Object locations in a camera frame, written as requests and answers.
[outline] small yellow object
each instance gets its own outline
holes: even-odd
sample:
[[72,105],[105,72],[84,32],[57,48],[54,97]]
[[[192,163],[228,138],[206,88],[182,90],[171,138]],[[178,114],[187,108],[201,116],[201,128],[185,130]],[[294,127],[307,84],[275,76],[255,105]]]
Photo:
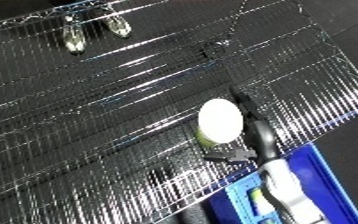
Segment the small yellow object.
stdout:
[[267,215],[275,210],[273,205],[263,196],[260,188],[252,189],[249,197],[254,205],[256,215]]

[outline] blue plastic box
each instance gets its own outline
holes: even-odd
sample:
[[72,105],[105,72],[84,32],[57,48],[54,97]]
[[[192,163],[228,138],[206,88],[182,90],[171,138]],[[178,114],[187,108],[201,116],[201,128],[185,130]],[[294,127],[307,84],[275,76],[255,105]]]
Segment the blue plastic box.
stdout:
[[[332,224],[358,224],[357,209],[314,144],[295,150],[288,162],[306,195]],[[255,213],[248,192],[260,185],[259,175],[254,172],[213,195],[210,203],[220,223],[261,224],[266,220],[281,223],[276,212],[265,216]]]

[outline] wire rack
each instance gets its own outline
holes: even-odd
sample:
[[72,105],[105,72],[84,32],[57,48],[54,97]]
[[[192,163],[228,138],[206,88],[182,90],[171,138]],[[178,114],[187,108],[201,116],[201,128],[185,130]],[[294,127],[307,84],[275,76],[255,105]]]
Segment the wire rack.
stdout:
[[[205,162],[194,138],[200,106],[231,85],[283,153],[358,115],[358,71],[297,1],[108,3],[129,39],[94,17],[105,4],[0,21],[0,224],[158,222],[255,169]],[[73,12],[80,56],[61,38]]]

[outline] chrome wire grid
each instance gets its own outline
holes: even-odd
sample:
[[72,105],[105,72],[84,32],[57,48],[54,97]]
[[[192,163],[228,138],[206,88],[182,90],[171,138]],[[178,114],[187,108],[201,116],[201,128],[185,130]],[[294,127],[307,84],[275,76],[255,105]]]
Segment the chrome wire grid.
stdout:
[[[283,153],[358,115],[358,71],[296,1],[108,3],[129,39],[92,15],[105,4],[0,22],[0,224],[158,222],[205,199],[255,168],[205,162],[194,138],[200,106],[231,85]],[[61,38],[73,12],[79,56]]]

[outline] blue bin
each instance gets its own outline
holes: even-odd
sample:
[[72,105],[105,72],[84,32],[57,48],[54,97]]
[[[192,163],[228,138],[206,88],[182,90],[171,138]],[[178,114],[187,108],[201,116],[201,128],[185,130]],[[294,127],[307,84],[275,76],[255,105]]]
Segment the blue bin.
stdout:
[[[314,144],[295,150],[288,162],[305,194],[332,224],[358,224],[357,209]],[[261,224],[266,220],[281,223],[276,212],[264,216],[254,212],[248,192],[260,185],[261,179],[254,172],[213,195],[209,201],[220,223]]]

